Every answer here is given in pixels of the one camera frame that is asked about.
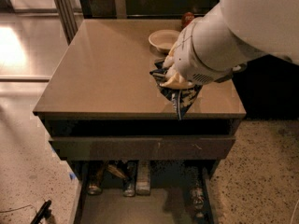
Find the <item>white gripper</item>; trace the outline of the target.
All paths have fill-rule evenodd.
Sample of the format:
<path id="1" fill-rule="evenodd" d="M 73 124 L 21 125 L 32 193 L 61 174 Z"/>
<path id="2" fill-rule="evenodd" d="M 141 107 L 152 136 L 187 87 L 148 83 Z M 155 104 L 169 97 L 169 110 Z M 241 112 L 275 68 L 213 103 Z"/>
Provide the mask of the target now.
<path id="1" fill-rule="evenodd" d="M 194 85 L 206 85 L 211 82 L 223 82 L 232 76 L 231 68 L 211 68 L 203 62 L 202 45 L 206 39 L 202 22 L 192 21 L 187 25 L 178 40 L 169 50 L 163 68 L 172 66 L 165 75 L 166 81 L 161 83 L 163 88 L 186 90 Z"/>

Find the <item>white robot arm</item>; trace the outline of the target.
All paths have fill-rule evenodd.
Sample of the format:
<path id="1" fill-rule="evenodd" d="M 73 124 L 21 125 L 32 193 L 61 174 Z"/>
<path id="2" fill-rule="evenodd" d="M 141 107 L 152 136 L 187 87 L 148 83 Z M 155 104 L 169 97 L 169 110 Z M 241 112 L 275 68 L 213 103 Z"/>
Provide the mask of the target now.
<path id="1" fill-rule="evenodd" d="M 181 90 L 222 81 L 266 54 L 299 64 L 299 0 L 220 0 L 181 31 L 162 85 Z"/>

